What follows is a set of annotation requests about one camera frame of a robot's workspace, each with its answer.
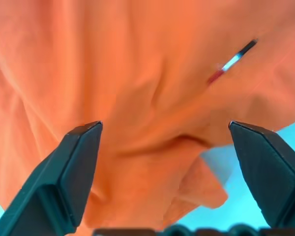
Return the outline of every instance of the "orange cloth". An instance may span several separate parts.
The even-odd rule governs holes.
[[[67,131],[95,120],[98,166],[75,235],[219,207],[227,195],[198,156],[231,142],[232,119],[295,121],[295,0],[0,0],[3,208]]]

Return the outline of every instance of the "orange towel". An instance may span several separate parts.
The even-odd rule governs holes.
[[[67,131],[95,120],[98,166],[75,235],[219,207],[227,195],[198,156],[231,142],[232,119],[295,121],[295,0],[0,0],[3,208]]]

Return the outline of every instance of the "black plastic part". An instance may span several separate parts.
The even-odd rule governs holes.
[[[258,236],[295,236],[295,229],[261,229]]]
[[[228,236],[258,236],[258,232],[247,225],[235,225],[229,230]]]
[[[247,53],[253,46],[256,45],[256,43],[258,42],[258,40],[254,39],[251,40],[243,49],[241,49],[238,54],[240,54],[241,56],[243,56],[245,53]]]
[[[93,236],[157,236],[151,229],[98,229]]]
[[[271,227],[295,228],[295,152],[276,133],[231,122],[243,177]]]
[[[193,233],[191,231],[182,226],[182,225],[173,225],[168,227],[163,232],[163,236],[191,236]]]
[[[101,122],[79,126],[32,172],[0,219],[0,236],[74,233],[94,177]]]
[[[221,232],[214,229],[198,229],[195,232],[195,236],[227,236],[226,232]]]

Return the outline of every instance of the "blue surface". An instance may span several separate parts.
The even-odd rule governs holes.
[[[279,135],[295,150],[295,123],[279,131]],[[268,227],[244,182],[234,147],[214,148],[205,153],[203,158],[221,179],[229,199],[218,209],[199,207],[178,223],[192,230],[196,228],[228,230],[237,223],[245,223],[254,228]],[[0,217],[2,214],[3,209],[0,207]]]

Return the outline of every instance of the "light blue background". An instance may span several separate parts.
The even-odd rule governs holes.
[[[279,135],[295,150],[295,123],[279,131]],[[224,183],[229,199],[218,209],[199,207],[178,223],[189,229],[216,228],[227,230],[245,223],[254,228],[268,227],[260,209],[245,184],[233,146],[220,147],[204,154],[204,159]]]

